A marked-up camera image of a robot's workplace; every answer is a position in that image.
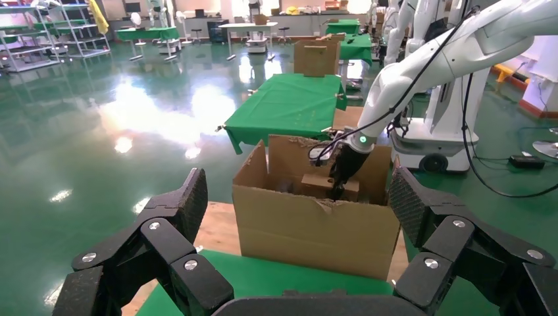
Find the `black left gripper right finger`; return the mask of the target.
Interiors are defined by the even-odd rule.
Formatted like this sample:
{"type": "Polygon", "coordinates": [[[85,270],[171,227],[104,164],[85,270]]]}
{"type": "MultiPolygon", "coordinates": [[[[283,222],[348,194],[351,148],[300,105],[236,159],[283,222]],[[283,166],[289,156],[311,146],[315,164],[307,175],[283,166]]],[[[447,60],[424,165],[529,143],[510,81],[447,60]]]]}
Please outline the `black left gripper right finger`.
{"type": "Polygon", "coordinates": [[[389,204],[418,253],[394,295],[434,315],[457,278],[501,315],[556,315],[556,261],[547,251],[480,220],[455,195],[427,188],[405,167],[392,172],[389,204]]]}

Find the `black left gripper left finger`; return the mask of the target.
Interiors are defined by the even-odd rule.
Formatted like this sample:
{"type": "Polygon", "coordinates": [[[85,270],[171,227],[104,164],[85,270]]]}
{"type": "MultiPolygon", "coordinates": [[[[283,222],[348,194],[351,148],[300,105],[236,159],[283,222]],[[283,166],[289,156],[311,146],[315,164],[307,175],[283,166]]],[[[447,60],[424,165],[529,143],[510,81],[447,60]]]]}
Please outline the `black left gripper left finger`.
{"type": "Polygon", "coordinates": [[[212,315],[232,285],[194,245],[208,206],[207,179],[194,168],[171,192],[152,197],[137,219],[72,261],[54,315],[120,315],[157,280],[184,315],[212,315]]]}

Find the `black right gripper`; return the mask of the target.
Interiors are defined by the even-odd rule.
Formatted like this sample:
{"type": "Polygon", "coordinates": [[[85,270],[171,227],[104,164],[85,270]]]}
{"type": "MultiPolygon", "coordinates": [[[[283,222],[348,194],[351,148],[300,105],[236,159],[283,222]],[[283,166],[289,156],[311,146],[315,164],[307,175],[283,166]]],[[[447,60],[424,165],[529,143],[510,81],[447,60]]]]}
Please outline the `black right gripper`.
{"type": "Polygon", "coordinates": [[[345,191],[344,184],[363,166],[369,154],[355,151],[349,145],[341,145],[330,169],[330,178],[333,179],[332,200],[341,199],[345,191]]]}

